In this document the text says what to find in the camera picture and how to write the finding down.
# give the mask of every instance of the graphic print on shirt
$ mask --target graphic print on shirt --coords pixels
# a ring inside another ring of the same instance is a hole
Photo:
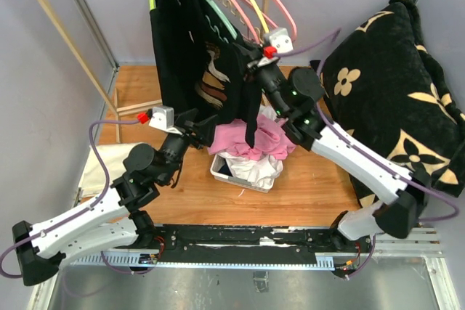
[[[211,58],[210,63],[203,74],[202,80],[195,85],[195,90],[200,97],[219,110],[227,100],[225,84],[229,83],[230,79],[215,67],[214,61],[219,57],[218,47],[207,43],[207,52]]]

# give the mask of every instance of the black garment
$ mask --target black garment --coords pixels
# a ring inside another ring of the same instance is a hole
[[[424,47],[415,4],[391,0],[339,45],[320,78],[334,120],[354,138],[412,171],[426,170],[435,189],[460,195],[465,115]],[[365,185],[352,184],[362,205],[373,202]]]
[[[238,31],[233,38],[206,0],[179,1],[155,0],[150,11],[163,104],[176,113],[197,108],[198,121],[242,119],[253,147],[262,92],[244,81],[248,60],[239,49],[250,43]]]

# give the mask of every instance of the beige flower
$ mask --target beige flower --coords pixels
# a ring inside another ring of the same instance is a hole
[[[347,96],[352,90],[352,82],[360,77],[359,69],[342,68],[337,75],[337,84],[334,86],[334,96],[341,93],[342,96]]]
[[[417,99],[418,101],[422,102],[427,102],[427,103],[433,103],[437,105],[441,111],[447,116],[449,119],[451,119],[454,123],[457,123],[452,116],[447,112],[445,109],[445,105],[448,105],[452,103],[452,99],[450,98],[449,94],[445,94],[442,99],[439,97],[439,94],[437,93],[436,86],[431,83],[431,86],[429,87],[431,89],[431,94],[427,94],[425,92],[414,92],[412,94],[409,94],[408,96],[410,98]]]

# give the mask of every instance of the white cloth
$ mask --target white cloth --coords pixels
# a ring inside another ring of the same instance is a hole
[[[221,152],[218,156],[226,160],[234,177],[245,179],[262,189],[271,189],[274,179],[283,171],[283,161],[276,160],[273,155],[265,155],[258,161],[230,155],[227,152]]]
[[[139,143],[98,145],[97,151],[102,157],[103,163],[110,173],[110,184],[114,179],[120,177],[126,170],[123,160],[128,157],[129,152]],[[94,196],[101,193],[105,185],[105,174],[97,157],[90,149],[84,172],[82,173],[79,187],[82,189],[82,196]]]

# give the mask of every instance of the pile of clothes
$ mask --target pile of clothes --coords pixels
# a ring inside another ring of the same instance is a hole
[[[296,148],[281,128],[284,121],[275,122],[276,116],[271,107],[261,111],[256,120],[253,148],[246,143],[247,125],[244,121],[234,120],[217,126],[209,154],[218,154],[225,159],[227,167],[222,168],[221,173],[245,179],[262,189],[272,187],[275,178],[283,171],[283,160]]]

